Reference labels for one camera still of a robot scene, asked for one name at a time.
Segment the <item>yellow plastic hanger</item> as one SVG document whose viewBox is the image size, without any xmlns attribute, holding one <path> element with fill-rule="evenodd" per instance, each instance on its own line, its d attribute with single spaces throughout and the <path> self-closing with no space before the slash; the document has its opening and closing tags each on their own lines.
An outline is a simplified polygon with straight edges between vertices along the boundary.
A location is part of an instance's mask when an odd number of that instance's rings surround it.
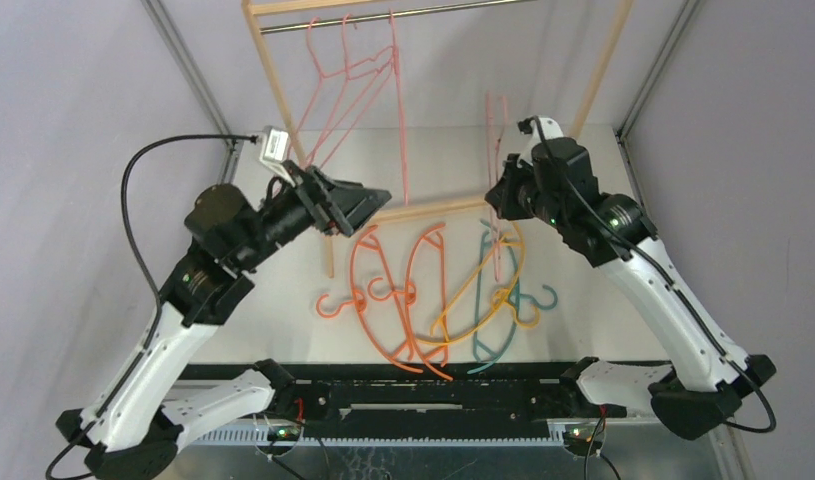
<svg viewBox="0 0 815 480">
<path fill-rule="evenodd" d="M 416 337 L 419 343 L 434 347 L 450 347 L 469 339 L 472 341 L 474 350 L 483 349 L 490 354 L 500 356 L 509 348 L 517 330 L 536 327 L 540 322 L 541 314 L 558 305 L 559 297 L 556 290 L 546 284 L 542 286 L 542 289 L 551 295 L 551 301 L 547 304 L 521 291 L 520 277 L 526 260 L 527 247 L 519 223 L 512 221 L 510 225 L 509 231 L 501 231 L 489 223 L 484 224 L 486 230 L 481 238 L 480 262 L 465 283 L 442 308 L 438 318 L 431 324 L 429 333 Z M 484 285 L 483 272 L 486 266 L 495 262 L 503 251 L 508 253 L 512 274 L 508 280 L 497 281 L 494 289 L 490 290 Z M 458 333 L 451 333 L 447 327 L 447 316 L 457 306 L 461 297 L 469 291 L 473 291 L 475 297 L 473 325 Z M 510 312 L 512 323 L 505 343 L 499 351 L 495 351 L 480 340 L 479 332 L 505 310 Z"/>
</svg>

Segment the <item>teal plastic hanger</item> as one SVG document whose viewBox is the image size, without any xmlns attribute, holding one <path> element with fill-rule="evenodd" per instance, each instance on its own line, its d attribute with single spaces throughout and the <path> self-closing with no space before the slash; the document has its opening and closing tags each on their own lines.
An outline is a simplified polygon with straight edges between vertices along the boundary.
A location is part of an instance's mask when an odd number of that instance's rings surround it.
<svg viewBox="0 0 815 480">
<path fill-rule="evenodd" d="M 497 289 L 492 292 L 491 298 L 484 301 L 484 269 L 483 261 L 489 258 L 492 267 L 491 256 L 491 234 L 490 224 L 488 220 L 481 220 L 484 231 L 481 235 L 479 243 L 479 256 L 480 262 L 477 267 L 476 276 L 476 293 L 473 309 L 473 326 L 474 330 L 468 335 L 471 345 L 471 354 L 473 360 L 477 363 L 475 367 L 467 371 L 469 376 L 476 376 L 489 368 L 498 364 L 510 350 L 517 332 L 520 329 L 533 328 L 539 324 L 540 315 L 542 312 L 548 312 L 555 309 L 559 303 L 559 296 L 557 291 L 550 285 L 543 284 L 542 290 L 550 295 L 550 300 L 545 303 L 539 301 L 534 295 L 524 293 L 521 289 L 521 282 L 516 280 L 511 286 L 496 282 Z M 523 246 L 517 244 L 518 239 L 510 240 L 508 243 L 503 243 L 500 233 L 500 250 L 504 247 L 507 256 L 511 262 L 513 273 L 521 272 L 520 257 L 515 250 L 519 248 L 523 250 Z M 511 312 L 511 320 L 509 328 L 507 329 L 504 340 L 493 347 L 488 345 L 481 339 L 480 332 L 483 331 L 490 323 L 491 320 L 498 317 L 502 311 L 508 310 Z"/>
</svg>

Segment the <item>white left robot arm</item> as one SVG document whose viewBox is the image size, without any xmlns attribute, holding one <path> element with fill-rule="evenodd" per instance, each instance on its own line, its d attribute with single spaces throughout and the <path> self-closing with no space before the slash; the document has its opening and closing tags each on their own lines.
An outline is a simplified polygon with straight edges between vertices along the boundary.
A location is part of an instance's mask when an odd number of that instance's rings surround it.
<svg viewBox="0 0 815 480">
<path fill-rule="evenodd" d="M 191 357 L 253 290 L 251 274 L 263 262 L 308 229 L 351 236 L 391 199 L 313 166 L 289 161 L 285 169 L 280 191 L 259 206 L 228 183 L 196 199 L 184 221 L 191 245 L 157 291 L 154 317 L 126 364 L 91 405 L 57 419 L 69 446 L 86 449 L 90 477 L 152 479 L 195 440 L 238 418 L 298 417 L 295 379 L 271 359 L 210 390 L 167 399 Z"/>
</svg>

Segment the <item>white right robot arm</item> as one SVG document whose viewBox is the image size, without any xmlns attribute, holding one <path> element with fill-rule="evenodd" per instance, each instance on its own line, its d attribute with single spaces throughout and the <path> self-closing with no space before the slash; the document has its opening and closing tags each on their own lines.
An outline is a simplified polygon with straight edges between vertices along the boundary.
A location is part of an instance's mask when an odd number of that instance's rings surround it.
<svg viewBox="0 0 815 480">
<path fill-rule="evenodd" d="M 694 440 L 732 426 L 744 399 L 760 395 L 775 374 L 767 355 L 748 353 L 713 320 L 641 205 L 601 191 L 588 150 L 574 139 L 539 140 L 528 153 L 509 155 L 485 199 L 504 220 L 537 219 L 554 228 L 626 297 L 666 353 L 658 366 L 579 361 L 560 391 L 570 414 L 618 406 Z"/>
</svg>

